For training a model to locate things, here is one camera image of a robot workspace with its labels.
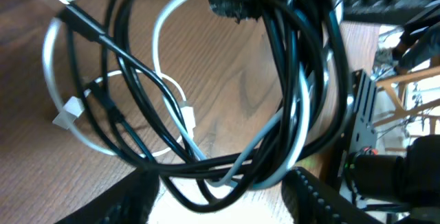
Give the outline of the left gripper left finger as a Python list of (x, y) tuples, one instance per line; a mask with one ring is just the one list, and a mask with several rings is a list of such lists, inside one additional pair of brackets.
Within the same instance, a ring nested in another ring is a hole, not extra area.
[(295, 223), (378, 222), (302, 167), (286, 174), (282, 180), (281, 196)]

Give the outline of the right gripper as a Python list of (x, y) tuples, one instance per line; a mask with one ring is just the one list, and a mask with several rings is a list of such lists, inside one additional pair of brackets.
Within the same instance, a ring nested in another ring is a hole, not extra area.
[(136, 169), (121, 181), (56, 224), (145, 224), (159, 191), (155, 171)]

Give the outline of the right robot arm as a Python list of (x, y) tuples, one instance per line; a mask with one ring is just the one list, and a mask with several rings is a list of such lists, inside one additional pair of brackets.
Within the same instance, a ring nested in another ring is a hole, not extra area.
[[(360, 209), (302, 167), (282, 181), (281, 196), (295, 223), (376, 223), (370, 211), (409, 212), (402, 223), (439, 222), (439, 136), (417, 138), (405, 157), (352, 153), (347, 186), (381, 205)], [(61, 223), (146, 223), (159, 177), (135, 170)]]

